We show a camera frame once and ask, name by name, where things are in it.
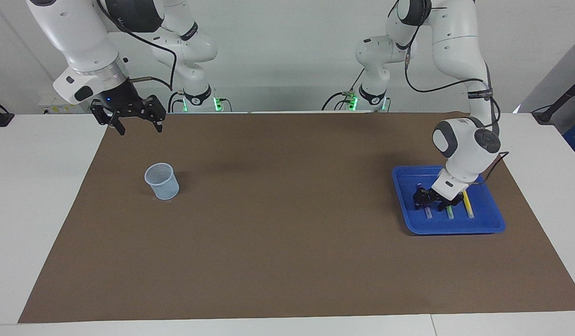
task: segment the brown table surface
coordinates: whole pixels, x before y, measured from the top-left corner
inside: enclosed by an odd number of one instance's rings
[[[575,310],[511,174],[503,234],[420,237],[391,178],[447,114],[170,115],[108,130],[20,322]],[[156,162],[181,185],[144,183]]]

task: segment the blue plastic tray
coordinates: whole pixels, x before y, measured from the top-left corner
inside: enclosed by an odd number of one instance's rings
[[[429,189],[437,179],[442,166],[400,166],[392,175],[398,191],[401,211],[407,227],[415,234],[490,234],[505,231],[505,221],[491,196],[488,187],[472,185],[467,193],[474,210],[475,219],[469,219],[464,203],[454,207],[455,219],[449,219],[446,211],[437,210],[438,203],[431,204],[433,219],[427,219],[424,209],[416,210],[413,195],[419,183]]]

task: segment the white table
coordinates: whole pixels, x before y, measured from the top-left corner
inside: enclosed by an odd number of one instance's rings
[[[92,115],[17,115],[0,128],[0,335],[575,335],[575,311],[15,325],[105,128]],[[575,154],[552,126],[503,115],[514,179],[575,281]]]

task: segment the purple marker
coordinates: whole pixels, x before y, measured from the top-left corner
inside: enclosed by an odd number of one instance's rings
[[[424,189],[424,188],[422,187],[422,184],[419,183],[416,185],[416,190],[420,190],[420,189]],[[431,212],[431,208],[425,207],[424,213],[426,213],[427,219],[433,219],[433,213]]]

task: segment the translucent plastic cup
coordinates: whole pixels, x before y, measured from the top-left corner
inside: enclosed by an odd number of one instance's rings
[[[166,163],[153,164],[144,173],[144,181],[151,186],[155,196],[160,200],[170,200],[179,193],[174,168]]]

